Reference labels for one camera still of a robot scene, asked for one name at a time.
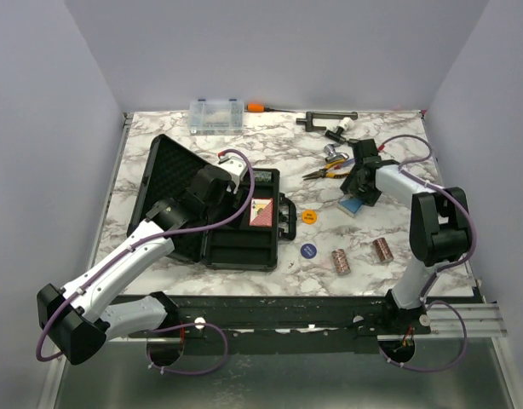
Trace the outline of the blue playing card deck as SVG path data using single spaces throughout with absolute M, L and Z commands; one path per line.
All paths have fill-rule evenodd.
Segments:
M 338 208 L 350 216 L 355 216 L 363 205 L 364 202 L 357 198 L 343 198 L 338 202 Z

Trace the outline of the red playing card deck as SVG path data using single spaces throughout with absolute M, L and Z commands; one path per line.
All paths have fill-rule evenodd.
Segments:
M 249 225 L 259 228 L 270 228 L 273 225 L 273 199 L 250 201 Z

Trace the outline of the peach blue poker chip stack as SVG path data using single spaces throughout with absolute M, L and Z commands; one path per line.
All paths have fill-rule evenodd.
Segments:
M 339 276 L 344 276 L 351 273 L 351 268 L 349 266 L 347 255 L 344 249 L 333 250 L 331 252 L 331 259 L 333 261 L 336 273 Z

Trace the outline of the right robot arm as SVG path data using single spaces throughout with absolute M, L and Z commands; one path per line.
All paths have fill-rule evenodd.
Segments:
M 382 327 L 393 334 L 411 324 L 409 310 L 420 308 L 438 276 L 465 263 L 474 253 L 477 233 L 465 192 L 442 187 L 413 175 L 405 167 L 431 159 L 433 148 L 422 138 L 428 154 L 402 162 L 383 159 L 372 139 L 354 141 L 353 168 L 341 190 L 363 205 L 374 206 L 386 194 L 410 210 L 409 245 L 412 259 L 389 291 L 391 303 L 381 312 Z

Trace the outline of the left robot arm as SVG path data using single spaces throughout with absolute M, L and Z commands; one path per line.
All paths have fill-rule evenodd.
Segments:
M 40 362 L 65 356 L 78 365 L 90 359 L 114 338 L 138 331 L 161 337 L 177 328 L 178 317 L 170 299 L 161 293 L 121 304 L 116 296 L 141 273 L 175 250 L 174 239 L 204 233 L 238 218 L 244 208 L 220 218 L 251 165 L 232 156 L 199 170 L 180 195 L 160 199 L 133 233 L 90 270 L 61 287 L 46 285 L 37 294 L 42 333 L 35 349 Z

